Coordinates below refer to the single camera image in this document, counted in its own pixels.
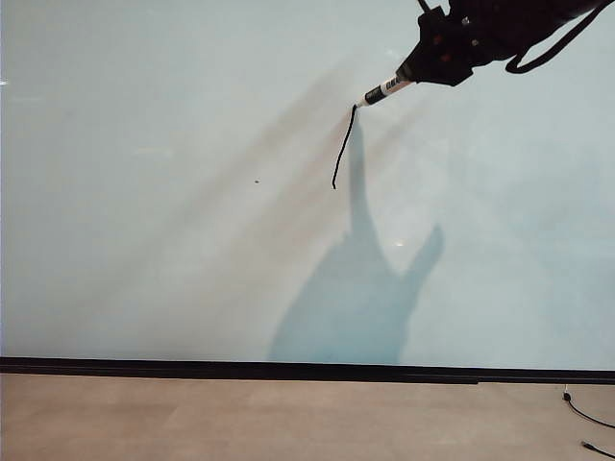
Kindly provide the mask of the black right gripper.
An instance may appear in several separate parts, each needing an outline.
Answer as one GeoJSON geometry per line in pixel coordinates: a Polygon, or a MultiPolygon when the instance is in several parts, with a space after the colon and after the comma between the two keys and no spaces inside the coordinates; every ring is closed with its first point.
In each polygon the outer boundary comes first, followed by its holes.
{"type": "Polygon", "coordinates": [[[509,66],[517,67],[533,46],[584,14],[577,26],[526,64],[539,67],[599,14],[597,1],[451,1],[449,6],[449,15],[434,8],[419,16],[419,41],[400,65],[401,81],[457,86],[476,66],[512,59],[509,66]]]}

